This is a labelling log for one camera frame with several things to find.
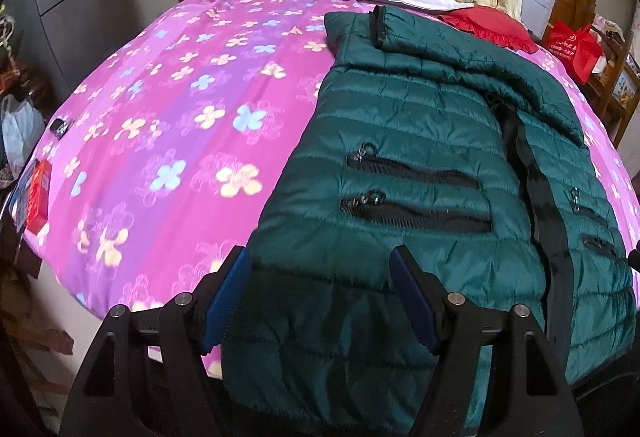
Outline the dark green puffer jacket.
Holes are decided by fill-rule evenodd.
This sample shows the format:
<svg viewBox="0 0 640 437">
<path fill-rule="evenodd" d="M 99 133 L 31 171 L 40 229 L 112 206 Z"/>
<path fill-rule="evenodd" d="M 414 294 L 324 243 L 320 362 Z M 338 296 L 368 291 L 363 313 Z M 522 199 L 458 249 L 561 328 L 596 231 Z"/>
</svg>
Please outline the dark green puffer jacket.
<svg viewBox="0 0 640 437">
<path fill-rule="evenodd" d="M 230 397 L 304 431 L 408 431 L 436 359 L 390 277 L 399 245 L 480 307 L 529 307 L 569 382 L 623 356 L 631 269 L 562 85 L 394 7 L 324 28 L 334 64 L 248 240 Z"/>
</svg>

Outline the red box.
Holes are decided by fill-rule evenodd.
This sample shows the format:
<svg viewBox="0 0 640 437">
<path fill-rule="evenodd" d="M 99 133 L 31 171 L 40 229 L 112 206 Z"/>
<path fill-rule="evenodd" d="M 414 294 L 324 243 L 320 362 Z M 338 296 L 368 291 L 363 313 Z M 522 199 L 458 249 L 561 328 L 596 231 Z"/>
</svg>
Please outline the red box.
<svg viewBox="0 0 640 437">
<path fill-rule="evenodd" d="M 38 160 L 28 186 L 25 226 L 33 235 L 48 221 L 51 169 L 48 160 Z"/>
</svg>

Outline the pink floral bed sheet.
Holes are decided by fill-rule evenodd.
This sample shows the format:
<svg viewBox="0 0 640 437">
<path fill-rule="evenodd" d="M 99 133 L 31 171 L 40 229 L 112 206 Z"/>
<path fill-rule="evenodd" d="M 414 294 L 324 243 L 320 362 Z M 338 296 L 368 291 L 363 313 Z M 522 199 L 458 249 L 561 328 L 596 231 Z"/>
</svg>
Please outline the pink floral bed sheet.
<svg viewBox="0 0 640 437">
<path fill-rule="evenodd" d="M 70 96 L 49 216 L 28 239 L 90 313 L 163 305 L 255 228 L 333 58 L 323 19 L 356 0 L 187 0 Z"/>
</svg>

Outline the small black device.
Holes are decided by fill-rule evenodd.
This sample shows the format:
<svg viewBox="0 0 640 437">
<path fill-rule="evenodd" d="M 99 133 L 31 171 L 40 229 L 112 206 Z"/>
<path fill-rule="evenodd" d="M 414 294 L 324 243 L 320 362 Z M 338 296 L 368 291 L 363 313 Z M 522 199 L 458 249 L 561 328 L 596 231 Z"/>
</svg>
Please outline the small black device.
<svg viewBox="0 0 640 437">
<path fill-rule="evenodd" d="M 74 120 L 72 118 L 55 117 L 49 126 L 49 130 L 56 139 L 62 139 L 73 125 Z"/>
</svg>

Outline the white plastic bag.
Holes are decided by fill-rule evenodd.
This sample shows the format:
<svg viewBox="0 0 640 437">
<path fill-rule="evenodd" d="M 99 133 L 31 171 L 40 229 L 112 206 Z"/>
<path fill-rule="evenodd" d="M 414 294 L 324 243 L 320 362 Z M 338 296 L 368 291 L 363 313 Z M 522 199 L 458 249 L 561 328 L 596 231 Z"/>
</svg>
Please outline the white plastic bag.
<svg viewBox="0 0 640 437">
<path fill-rule="evenodd" d="M 17 101 L 8 94 L 1 102 L 1 137 L 11 176 L 17 178 L 46 124 L 38 110 L 27 100 Z"/>
</svg>

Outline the wooden chair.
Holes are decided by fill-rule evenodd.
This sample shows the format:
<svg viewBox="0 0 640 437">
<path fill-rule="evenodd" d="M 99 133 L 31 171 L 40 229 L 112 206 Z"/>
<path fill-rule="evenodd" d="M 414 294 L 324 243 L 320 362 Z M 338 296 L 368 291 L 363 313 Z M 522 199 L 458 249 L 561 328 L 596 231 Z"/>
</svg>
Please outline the wooden chair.
<svg viewBox="0 0 640 437">
<path fill-rule="evenodd" d="M 639 64 L 632 56 L 634 33 L 624 42 L 618 33 L 590 27 L 605 54 L 605 67 L 600 74 L 591 74 L 586 84 L 587 101 L 600 119 L 608 137 L 618 148 L 639 104 Z"/>
</svg>

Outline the red shopping bag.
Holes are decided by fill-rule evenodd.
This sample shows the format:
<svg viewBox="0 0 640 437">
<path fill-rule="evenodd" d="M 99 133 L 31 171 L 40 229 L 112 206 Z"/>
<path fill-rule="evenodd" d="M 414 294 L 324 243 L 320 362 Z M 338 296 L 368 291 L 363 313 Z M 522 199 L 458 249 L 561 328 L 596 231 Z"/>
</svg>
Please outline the red shopping bag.
<svg viewBox="0 0 640 437">
<path fill-rule="evenodd" d="M 590 25 L 572 30 L 562 21 L 556 21 L 544 46 L 558 58 L 567 74 L 579 85 L 584 85 L 596 67 L 603 50 L 590 33 Z"/>
</svg>

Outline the red ruffled cushion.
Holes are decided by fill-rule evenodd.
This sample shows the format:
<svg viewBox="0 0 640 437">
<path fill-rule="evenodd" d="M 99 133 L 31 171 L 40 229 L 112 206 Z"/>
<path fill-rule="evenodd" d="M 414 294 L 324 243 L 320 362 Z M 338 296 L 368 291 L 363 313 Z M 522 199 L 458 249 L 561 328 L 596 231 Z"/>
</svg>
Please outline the red ruffled cushion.
<svg viewBox="0 0 640 437">
<path fill-rule="evenodd" d="M 494 45 L 514 51 L 533 54 L 538 45 L 530 37 L 528 29 L 510 15 L 491 7 L 473 6 L 439 13 L 442 22 L 484 39 Z"/>
</svg>

